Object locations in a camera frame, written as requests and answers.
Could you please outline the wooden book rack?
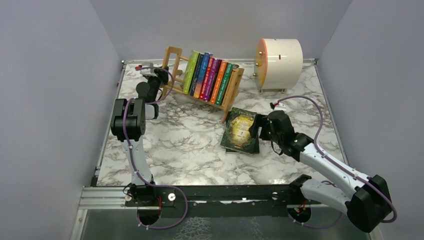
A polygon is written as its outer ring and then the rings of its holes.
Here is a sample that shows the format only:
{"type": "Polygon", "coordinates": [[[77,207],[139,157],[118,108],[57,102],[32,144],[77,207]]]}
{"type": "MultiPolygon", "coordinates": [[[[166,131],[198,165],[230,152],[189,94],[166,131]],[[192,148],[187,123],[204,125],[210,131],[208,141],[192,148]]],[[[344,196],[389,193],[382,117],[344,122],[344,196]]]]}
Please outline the wooden book rack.
{"type": "MultiPolygon", "coordinates": [[[[171,91],[175,91],[177,93],[182,94],[183,93],[183,89],[179,86],[179,85],[175,85],[175,83],[172,83],[172,80],[174,80],[175,82],[179,83],[179,84],[183,84],[183,80],[179,78],[179,76],[184,74],[183,70],[179,69],[179,64],[180,64],[180,60],[183,61],[189,61],[189,57],[187,56],[183,56],[182,55],[183,50],[181,48],[178,47],[174,47],[174,46],[168,46],[165,50],[165,54],[163,57],[163,61],[162,61],[162,66],[166,67],[168,66],[169,60],[170,60],[170,55],[175,54],[175,60],[174,60],[174,64],[173,64],[173,68],[171,70],[171,76],[170,81],[168,82],[167,85],[163,86],[163,97],[165,97],[166,94],[169,94],[171,91]]],[[[239,94],[239,86],[244,74],[244,68],[239,67],[237,70],[237,73],[234,76],[233,79],[233,84],[231,86],[230,89],[230,95],[229,95],[229,101],[228,104],[226,106],[226,108],[224,108],[222,105],[218,106],[215,104],[210,103],[209,101],[203,101],[200,99],[197,99],[197,101],[200,102],[204,102],[205,104],[208,104],[210,106],[214,106],[215,108],[218,108],[220,110],[223,111],[223,118],[222,118],[222,122],[225,123],[229,112],[231,111],[232,107],[233,107],[233,103],[237,97],[237,95],[239,94]]]]}

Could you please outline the dark green forest cover book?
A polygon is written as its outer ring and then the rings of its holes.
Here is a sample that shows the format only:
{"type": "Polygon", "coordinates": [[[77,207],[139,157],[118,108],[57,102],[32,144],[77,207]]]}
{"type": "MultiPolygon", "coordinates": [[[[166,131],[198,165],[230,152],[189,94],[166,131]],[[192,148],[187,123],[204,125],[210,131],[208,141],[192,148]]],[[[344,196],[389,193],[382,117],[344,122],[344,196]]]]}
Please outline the dark green forest cover book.
{"type": "Polygon", "coordinates": [[[256,112],[233,107],[226,118],[220,145],[232,151],[253,154],[257,137],[250,133],[256,112]]]}

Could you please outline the black bottom book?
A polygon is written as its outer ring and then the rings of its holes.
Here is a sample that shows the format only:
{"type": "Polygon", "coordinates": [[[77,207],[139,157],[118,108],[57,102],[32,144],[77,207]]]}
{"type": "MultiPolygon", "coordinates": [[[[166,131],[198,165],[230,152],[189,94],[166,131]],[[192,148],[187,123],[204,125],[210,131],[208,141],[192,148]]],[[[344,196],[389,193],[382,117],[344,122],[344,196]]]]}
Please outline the black bottom book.
{"type": "Polygon", "coordinates": [[[247,155],[257,155],[260,153],[260,144],[259,144],[259,135],[257,134],[255,137],[255,144],[253,146],[253,150],[251,152],[243,152],[239,150],[233,150],[226,148],[225,149],[226,154],[247,154],[247,155]]]}

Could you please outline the lime green 65-storey treehouse book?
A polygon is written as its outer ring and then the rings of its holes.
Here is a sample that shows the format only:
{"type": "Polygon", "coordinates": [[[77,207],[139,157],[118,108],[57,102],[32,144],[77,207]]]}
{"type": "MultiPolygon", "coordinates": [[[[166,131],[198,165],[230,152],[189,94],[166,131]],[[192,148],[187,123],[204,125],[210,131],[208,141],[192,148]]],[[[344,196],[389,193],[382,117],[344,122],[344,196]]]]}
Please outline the lime green 65-storey treehouse book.
{"type": "Polygon", "coordinates": [[[197,65],[199,55],[200,53],[198,51],[192,50],[185,69],[182,92],[186,95],[189,94],[189,89],[191,86],[193,74],[197,65]]]}

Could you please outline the red 13-storey treehouse book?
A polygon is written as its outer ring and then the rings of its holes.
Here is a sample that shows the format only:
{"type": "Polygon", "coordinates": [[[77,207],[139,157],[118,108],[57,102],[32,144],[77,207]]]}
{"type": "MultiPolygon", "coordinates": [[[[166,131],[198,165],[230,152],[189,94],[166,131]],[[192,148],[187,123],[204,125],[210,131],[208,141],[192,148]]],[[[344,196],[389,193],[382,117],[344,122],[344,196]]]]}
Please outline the red 13-storey treehouse book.
{"type": "Polygon", "coordinates": [[[208,78],[209,78],[211,68],[212,68],[214,61],[215,61],[215,58],[213,56],[210,56],[208,66],[207,66],[207,69],[206,69],[206,73],[205,73],[205,76],[204,76],[204,80],[203,80],[203,83],[202,83],[202,88],[201,88],[201,91],[200,91],[200,96],[199,96],[200,100],[204,99],[207,81],[208,81],[208,78]]]}

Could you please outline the blue sunset cover book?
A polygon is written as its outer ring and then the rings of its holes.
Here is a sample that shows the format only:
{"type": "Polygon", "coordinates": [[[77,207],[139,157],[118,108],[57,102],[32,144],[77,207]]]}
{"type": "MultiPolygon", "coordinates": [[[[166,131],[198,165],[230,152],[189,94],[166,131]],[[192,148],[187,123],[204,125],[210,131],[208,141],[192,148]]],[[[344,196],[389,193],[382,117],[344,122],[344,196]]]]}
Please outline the blue sunset cover book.
{"type": "Polygon", "coordinates": [[[206,74],[209,59],[212,56],[213,56],[213,54],[210,53],[210,52],[204,53],[201,68],[200,68],[200,71],[199,71],[199,74],[198,74],[197,81],[195,83],[195,91],[194,91],[194,96],[193,96],[194,98],[199,98],[199,96],[200,96],[200,91],[201,91],[200,89],[202,87],[202,82],[203,82],[205,74],[206,74]]]}

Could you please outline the green 104-storey treehouse book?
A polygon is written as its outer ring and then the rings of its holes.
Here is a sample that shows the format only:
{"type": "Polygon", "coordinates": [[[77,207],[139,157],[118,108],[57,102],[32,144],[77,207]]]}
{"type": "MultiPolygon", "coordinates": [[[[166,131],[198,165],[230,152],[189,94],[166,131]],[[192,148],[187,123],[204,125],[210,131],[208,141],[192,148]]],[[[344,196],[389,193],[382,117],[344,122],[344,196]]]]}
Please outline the green 104-storey treehouse book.
{"type": "Polygon", "coordinates": [[[216,97],[216,101],[215,101],[216,106],[222,105],[224,94],[225,94],[228,82],[230,80],[230,76],[232,74],[232,71],[233,71],[233,64],[231,62],[228,62],[227,65],[226,65],[226,69],[225,69],[225,72],[224,72],[223,79],[221,81],[221,85],[220,85],[217,97],[216,97]]]}

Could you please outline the orange Huckleberry Finn book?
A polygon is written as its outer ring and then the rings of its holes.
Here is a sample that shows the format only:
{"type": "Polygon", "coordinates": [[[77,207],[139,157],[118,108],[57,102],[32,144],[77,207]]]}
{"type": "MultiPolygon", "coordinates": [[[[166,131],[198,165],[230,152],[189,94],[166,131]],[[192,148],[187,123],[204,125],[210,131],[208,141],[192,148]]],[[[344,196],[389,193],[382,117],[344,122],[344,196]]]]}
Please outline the orange Huckleberry Finn book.
{"type": "Polygon", "coordinates": [[[228,84],[227,84],[227,87],[226,87],[226,90],[225,90],[225,93],[224,93],[224,96],[223,96],[223,99],[222,99],[222,106],[224,108],[226,108],[227,105],[228,105],[228,101],[229,101],[229,98],[230,98],[231,87],[232,87],[232,84],[233,84],[235,75],[236,75],[239,67],[240,66],[238,64],[233,64],[232,65],[232,71],[231,71],[231,74],[230,74],[230,77],[229,77],[229,80],[228,80],[228,84]]]}

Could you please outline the orange 78-storey treehouse book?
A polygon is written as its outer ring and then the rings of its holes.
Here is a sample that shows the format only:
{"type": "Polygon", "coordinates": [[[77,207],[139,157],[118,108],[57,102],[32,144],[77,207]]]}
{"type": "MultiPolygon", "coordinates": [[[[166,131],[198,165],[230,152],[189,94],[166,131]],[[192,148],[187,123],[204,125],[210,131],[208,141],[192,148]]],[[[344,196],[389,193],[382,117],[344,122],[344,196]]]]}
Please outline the orange 78-storey treehouse book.
{"type": "Polygon", "coordinates": [[[215,81],[215,84],[213,86],[213,92],[212,92],[211,98],[209,100],[209,102],[211,104],[215,104],[216,101],[217,101],[218,92],[219,92],[219,89],[220,89],[220,86],[221,86],[221,83],[222,83],[222,80],[223,80],[223,77],[224,77],[224,74],[225,74],[225,71],[226,71],[226,68],[227,68],[227,64],[228,64],[228,61],[225,61],[225,60],[221,61],[220,68],[219,68],[218,74],[216,76],[216,81],[215,81]]]}

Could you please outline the purple 117-storey treehouse book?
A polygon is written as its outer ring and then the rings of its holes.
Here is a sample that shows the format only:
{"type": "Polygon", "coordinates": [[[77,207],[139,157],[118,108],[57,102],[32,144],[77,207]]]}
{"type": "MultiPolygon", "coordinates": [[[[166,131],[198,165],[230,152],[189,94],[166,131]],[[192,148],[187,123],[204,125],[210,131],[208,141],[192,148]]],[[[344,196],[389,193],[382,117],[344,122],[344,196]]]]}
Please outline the purple 117-storey treehouse book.
{"type": "Polygon", "coordinates": [[[203,96],[203,100],[206,101],[206,102],[208,102],[209,99],[210,99],[210,93],[211,93],[211,90],[212,90],[212,85],[213,85],[213,82],[215,80],[216,73],[220,68],[221,62],[222,62],[221,59],[215,58],[214,62],[212,63],[211,70],[209,72],[208,80],[207,80],[207,83],[206,83],[206,88],[205,88],[205,91],[204,91],[204,96],[203,96]]]}

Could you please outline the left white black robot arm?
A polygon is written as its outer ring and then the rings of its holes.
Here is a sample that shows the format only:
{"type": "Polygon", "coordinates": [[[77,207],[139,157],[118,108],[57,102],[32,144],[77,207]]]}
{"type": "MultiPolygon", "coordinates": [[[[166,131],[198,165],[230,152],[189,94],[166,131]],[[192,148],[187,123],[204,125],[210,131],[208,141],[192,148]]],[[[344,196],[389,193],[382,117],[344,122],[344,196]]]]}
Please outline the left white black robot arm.
{"type": "Polygon", "coordinates": [[[147,82],[140,82],[136,86],[136,98],[115,100],[110,122],[111,133],[124,146],[131,170],[132,180],[124,194],[138,206],[161,203],[147,164],[143,136],[146,120],[157,119],[159,116],[157,95],[161,86],[169,81],[169,67],[152,67],[149,70],[149,73],[143,75],[147,82]]]}

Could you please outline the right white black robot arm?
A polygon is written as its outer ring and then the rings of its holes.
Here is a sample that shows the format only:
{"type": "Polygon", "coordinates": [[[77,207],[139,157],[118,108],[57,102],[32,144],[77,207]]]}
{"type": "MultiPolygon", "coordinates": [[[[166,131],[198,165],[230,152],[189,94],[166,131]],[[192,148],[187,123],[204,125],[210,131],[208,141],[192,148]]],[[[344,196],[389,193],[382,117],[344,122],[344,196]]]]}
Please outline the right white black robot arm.
{"type": "Polygon", "coordinates": [[[300,204],[304,200],[317,201],[347,216],[350,222],[365,233],[372,232],[394,212],[387,181],[357,171],[325,152],[314,139],[296,132],[290,117],[282,110],[268,115],[258,114],[249,128],[252,135],[269,141],[286,155],[318,171],[334,187],[302,175],[290,183],[289,199],[300,204]]]}

